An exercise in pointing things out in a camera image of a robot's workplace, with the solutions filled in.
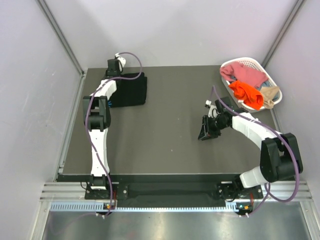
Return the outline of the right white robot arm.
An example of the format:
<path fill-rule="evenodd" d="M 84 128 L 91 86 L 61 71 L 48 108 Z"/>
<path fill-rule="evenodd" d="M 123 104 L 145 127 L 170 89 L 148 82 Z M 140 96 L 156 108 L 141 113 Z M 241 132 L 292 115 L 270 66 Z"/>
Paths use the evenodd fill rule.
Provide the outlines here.
<path fill-rule="evenodd" d="M 202 117 L 201 141 L 215 139 L 226 128 L 243 134 L 260 150 L 259 165 L 245 171 L 232 181 L 234 194 L 245 198 L 253 187 L 285 180 L 303 172 L 297 138 L 292 133 L 282 134 L 261 123 L 243 108 L 232 109 L 229 98 L 207 100 L 208 114 Z"/>

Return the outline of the black t shirt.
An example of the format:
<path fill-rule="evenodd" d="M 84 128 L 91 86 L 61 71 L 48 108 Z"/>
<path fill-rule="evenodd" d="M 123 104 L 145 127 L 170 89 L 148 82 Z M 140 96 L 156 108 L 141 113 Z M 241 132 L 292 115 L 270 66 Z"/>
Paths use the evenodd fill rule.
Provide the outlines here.
<path fill-rule="evenodd" d="M 116 80 L 117 90 L 108 100 L 110 108 L 133 107 L 144 105 L 147 99 L 148 78 L 145 73 L 134 80 Z"/>

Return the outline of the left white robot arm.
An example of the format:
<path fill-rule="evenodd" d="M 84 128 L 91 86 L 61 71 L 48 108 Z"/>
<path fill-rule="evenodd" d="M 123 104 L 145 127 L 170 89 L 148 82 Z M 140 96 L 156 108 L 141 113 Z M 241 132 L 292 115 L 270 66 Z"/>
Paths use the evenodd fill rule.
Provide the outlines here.
<path fill-rule="evenodd" d="M 117 91 L 117 83 L 123 70 L 120 57 L 107 61 L 104 79 L 97 89 L 82 99 L 83 120 L 91 144 L 92 168 L 87 181 L 85 198 L 90 200 L 108 199 L 114 191 L 109 183 L 110 168 L 107 159 L 107 135 L 111 125 L 109 99 Z"/>

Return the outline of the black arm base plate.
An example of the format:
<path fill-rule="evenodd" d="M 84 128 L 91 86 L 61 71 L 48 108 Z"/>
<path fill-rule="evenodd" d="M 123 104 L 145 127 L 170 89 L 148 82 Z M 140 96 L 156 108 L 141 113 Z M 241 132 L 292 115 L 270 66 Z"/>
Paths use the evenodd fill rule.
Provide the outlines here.
<path fill-rule="evenodd" d="M 137 197 L 208 197 L 212 200 L 262 199 L 262 188 L 244 188 L 238 174 L 112 174 L 117 200 Z"/>

